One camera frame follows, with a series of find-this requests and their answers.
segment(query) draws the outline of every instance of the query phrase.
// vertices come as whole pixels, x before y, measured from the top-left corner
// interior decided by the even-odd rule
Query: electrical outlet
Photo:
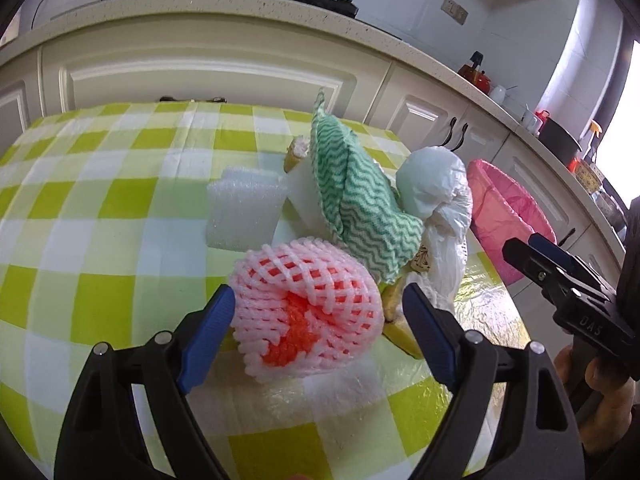
[[[453,0],[444,0],[440,8],[454,20],[456,20],[460,25],[465,24],[466,17],[469,15],[469,13],[466,12],[466,10],[462,6],[460,6]]]

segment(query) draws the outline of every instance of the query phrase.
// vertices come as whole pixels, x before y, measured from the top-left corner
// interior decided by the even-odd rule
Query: pink foam net
[[[246,373],[260,382],[339,368],[382,333],[382,300],[365,267],[319,239],[249,251],[229,276],[231,323]]]

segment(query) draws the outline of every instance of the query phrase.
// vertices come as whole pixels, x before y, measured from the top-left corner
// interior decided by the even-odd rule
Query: kitchen counter
[[[590,196],[549,150],[519,126],[518,121],[433,57],[378,28],[340,14],[290,0],[107,0],[72,10],[6,44],[0,48],[0,66],[36,46],[82,28],[164,14],[216,14],[289,23],[365,46],[445,84],[507,127],[558,175],[602,233],[616,260],[622,264],[625,254],[622,244]]]
[[[580,182],[575,179],[575,177],[562,165],[562,162],[560,162],[553,153],[551,153],[539,140],[536,139],[536,137],[531,135],[522,126],[518,126],[514,130],[514,133],[520,138],[520,140],[536,152],[536,154],[558,175],[564,185],[580,202],[584,211],[588,216],[590,216],[591,221],[609,245],[616,260],[620,266],[622,266],[622,261],[625,259],[625,248],[620,242],[618,235],[613,231],[613,228],[609,222],[607,222],[607,219],[604,218],[604,215],[598,209],[596,203],[591,199],[591,196],[581,186]]]

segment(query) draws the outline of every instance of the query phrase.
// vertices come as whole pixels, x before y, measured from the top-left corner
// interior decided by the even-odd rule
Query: wall tile
[[[589,120],[592,117],[592,110],[587,110],[573,97],[564,94],[562,106],[556,110],[549,110],[554,120],[567,130],[575,139],[580,137]]]
[[[578,27],[575,20],[571,26],[571,30],[569,31],[569,36],[566,39],[566,45],[564,48],[581,57],[585,57],[587,55],[580,35],[578,34]]]
[[[587,59],[598,68],[608,72],[612,64],[612,53],[618,50],[624,17],[614,0],[598,0],[595,17],[596,31],[586,50]]]
[[[583,59],[569,95],[587,109],[593,110],[604,92],[609,72]]]
[[[443,65],[452,69],[454,72],[457,72],[460,69],[460,67],[465,63],[460,60],[451,59],[449,57],[451,54],[449,50],[446,50],[443,52],[441,50],[436,49],[433,45],[421,42],[420,40],[414,38],[413,36],[405,35],[405,37],[402,38],[402,40],[406,41],[410,45],[413,45],[415,48],[418,48],[421,51],[427,53],[429,56],[438,60]]]
[[[580,37],[580,44],[584,49],[590,43],[592,35],[596,33],[594,24],[598,5],[599,0],[580,0],[575,12],[572,28]]]
[[[549,83],[555,67],[554,60],[535,57],[535,51],[523,48],[521,51],[520,79],[518,87],[511,91],[511,97],[522,105],[536,108],[540,97]]]
[[[413,30],[427,1],[389,0],[382,11],[382,19],[399,30]]]
[[[580,56],[575,52],[571,52],[566,56],[562,56],[558,63],[560,71],[560,79],[556,89],[561,92],[570,93],[571,88],[575,85],[580,68],[584,62],[584,56]]]
[[[513,117],[517,121],[520,121],[522,116],[524,115],[526,107],[524,107],[522,104],[512,99],[511,96],[509,95],[509,92],[510,91],[507,91],[507,95],[504,97],[502,108],[507,110],[507,112],[509,113],[509,115],[511,115],[511,117]]]
[[[540,55],[559,59],[573,15],[559,0],[496,0],[485,30],[519,44],[535,46]]]
[[[516,42],[484,30],[476,41],[476,47],[484,54],[481,67],[491,78],[492,84],[501,84],[508,88],[522,83],[522,59]]]

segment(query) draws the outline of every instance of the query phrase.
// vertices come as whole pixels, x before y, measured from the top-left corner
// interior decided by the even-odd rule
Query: white cabinet
[[[39,117],[38,53],[32,50],[0,72],[0,156]]]
[[[543,296],[535,283],[530,283],[513,298],[516,308],[532,340],[540,341],[551,358],[571,344],[572,336],[566,334],[552,319],[556,308]]]
[[[611,254],[596,226],[590,226],[568,250],[591,266],[614,288],[620,278],[620,265]]]
[[[465,138],[456,150],[456,155],[465,165],[475,158],[482,158],[489,162],[494,160],[504,141],[509,137],[509,129],[480,108],[469,105],[466,113],[456,124],[456,130],[460,129],[460,132],[453,135],[447,144],[448,148],[455,148],[462,140],[462,128],[465,123],[468,124]]]
[[[549,220],[558,240],[575,228],[575,233],[568,238],[565,249],[586,231],[590,221],[572,193],[551,168],[516,136],[511,135],[507,138],[492,163],[531,193]]]
[[[460,118],[468,104],[462,95],[428,76],[395,64],[366,122],[391,130],[413,152],[443,143],[453,117],[458,118],[453,137],[459,139]]]
[[[620,278],[620,266],[596,226],[591,225],[568,249],[568,252],[580,256],[613,287],[616,286]],[[556,308],[542,297],[539,286],[529,280],[521,280],[521,282],[524,281],[529,285],[514,296],[513,303],[531,338],[542,342],[553,357],[560,349],[571,343],[572,336],[565,334],[553,321],[552,316]]]
[[[124,20],[47,43],[47,114],[163,95],[311,111],[363,121],[390,61],[304,28],[223,16]]]

